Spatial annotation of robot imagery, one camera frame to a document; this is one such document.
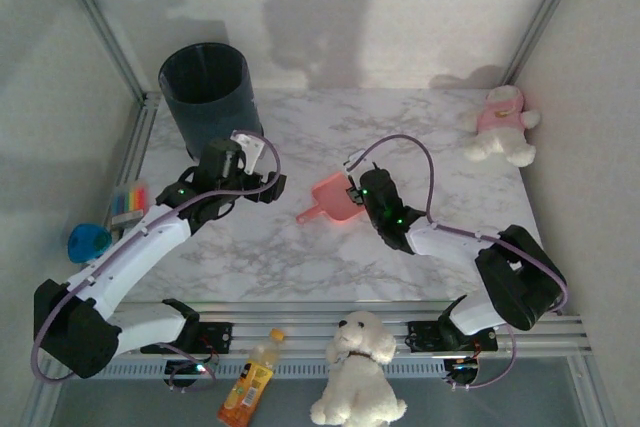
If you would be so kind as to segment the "pack of coloured markers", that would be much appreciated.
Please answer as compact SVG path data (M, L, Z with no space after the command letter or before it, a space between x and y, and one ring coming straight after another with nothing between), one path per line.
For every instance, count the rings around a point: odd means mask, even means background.
M140 221L148 210L148 185L144 180L119 186L111 202L110 223L124 228Z

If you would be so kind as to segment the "white plush dog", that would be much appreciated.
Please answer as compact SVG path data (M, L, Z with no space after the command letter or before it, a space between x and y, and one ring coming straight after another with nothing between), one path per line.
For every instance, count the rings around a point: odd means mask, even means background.
M396 340L373 313L356 311L338 323L326 347L328 382L310 409L319 426L390 427L407 411L383 367L396 353Z

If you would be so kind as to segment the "orange juice bottle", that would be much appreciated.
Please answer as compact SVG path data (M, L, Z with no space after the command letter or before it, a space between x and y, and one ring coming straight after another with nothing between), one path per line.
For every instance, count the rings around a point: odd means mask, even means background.
M217 418L226 427L249 427L260 398L274 375L284 339L283 331L272 329L269 337L252 349L218 410Z

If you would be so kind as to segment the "blue round plastic object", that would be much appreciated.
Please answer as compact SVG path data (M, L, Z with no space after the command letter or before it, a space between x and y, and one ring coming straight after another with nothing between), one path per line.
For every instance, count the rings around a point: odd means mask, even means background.
M109 231L96 224L78 224L67 241L67 254L72 263L82 264L100 257L111 245Z

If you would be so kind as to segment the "dark round waste bin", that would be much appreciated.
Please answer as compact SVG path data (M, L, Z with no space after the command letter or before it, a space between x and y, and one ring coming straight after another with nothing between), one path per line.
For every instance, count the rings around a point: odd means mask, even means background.
M236 130L264 133L247 60L227 44L181 48L160 67L158 83L195 160L213 139L229 138Z

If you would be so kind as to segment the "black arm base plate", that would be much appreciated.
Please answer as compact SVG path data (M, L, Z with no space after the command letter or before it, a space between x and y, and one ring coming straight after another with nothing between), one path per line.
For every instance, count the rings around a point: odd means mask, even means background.
M405 344L415 352L496 352L495 330L487 328L465 335L450 322L412 321L407 324Z
M139 348L144 354L172 354L160 343L171 345L188 354L227 354L232 340L232 323L186 323L180 329L177 324L148 328L148 341Z

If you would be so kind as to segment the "white plush toy pink shirt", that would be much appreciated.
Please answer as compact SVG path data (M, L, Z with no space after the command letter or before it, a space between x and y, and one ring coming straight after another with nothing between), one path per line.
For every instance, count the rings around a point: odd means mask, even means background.
M503 85L492 89L481 110L469 112L463 129L473 136L464 147L465 156L472 162L481 162L493 154L502 154L519 168L533 163L536 148L525 137L541 121L536 110L525 109L525 98L520 89Z

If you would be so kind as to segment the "aluminium front frame rails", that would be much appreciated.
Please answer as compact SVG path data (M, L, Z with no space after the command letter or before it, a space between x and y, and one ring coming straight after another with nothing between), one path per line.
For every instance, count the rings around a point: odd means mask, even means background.
M229 322L232 340L228 358L249 353L259 339L273 328L285 335L286 358L320 359L334 335L337 324L353 311L376 314L393 333L396 358L412 355L405 344L410 321L435 321L448 306L445 301L395 302L195 302L191 307L205 322ZM512 345L504 326L497 331L498 350L484 352L483 358L569 357L590 355L592 348L578 316L546 314L529 331L514 329Z

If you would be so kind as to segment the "black base electronics module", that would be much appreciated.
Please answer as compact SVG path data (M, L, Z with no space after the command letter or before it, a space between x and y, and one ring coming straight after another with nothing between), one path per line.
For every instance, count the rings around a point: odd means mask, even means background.
M171 363L166 368L164 382L169 390L177 393L192 393L207 390L216 379L211 366L204 360L187 360Z
M443 380L453 390L469 390L479 372L478 360L473 357L445 359L444 367Z

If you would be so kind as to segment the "aluminium upright post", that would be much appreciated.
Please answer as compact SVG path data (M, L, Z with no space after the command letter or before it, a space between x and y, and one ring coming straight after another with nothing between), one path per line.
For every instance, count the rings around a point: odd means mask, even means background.
M526 27L499 84L514 84L539 43L561 0L541 0Z
M139 106L146 100L146 91L138 81L131 64L121 48L113 30L104 16L97 0L77 0L101 41L116 70Z

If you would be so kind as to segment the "pink plastic dustpan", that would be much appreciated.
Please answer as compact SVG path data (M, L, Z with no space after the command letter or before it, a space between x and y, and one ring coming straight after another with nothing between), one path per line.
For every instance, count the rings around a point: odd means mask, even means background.
M296 216L297 223L305 224L320 215L325 215L334 222L344 223L360 215L365 208L351 200L347 193L350 188L350 181L341 172L316 183L311 189L315 204Z

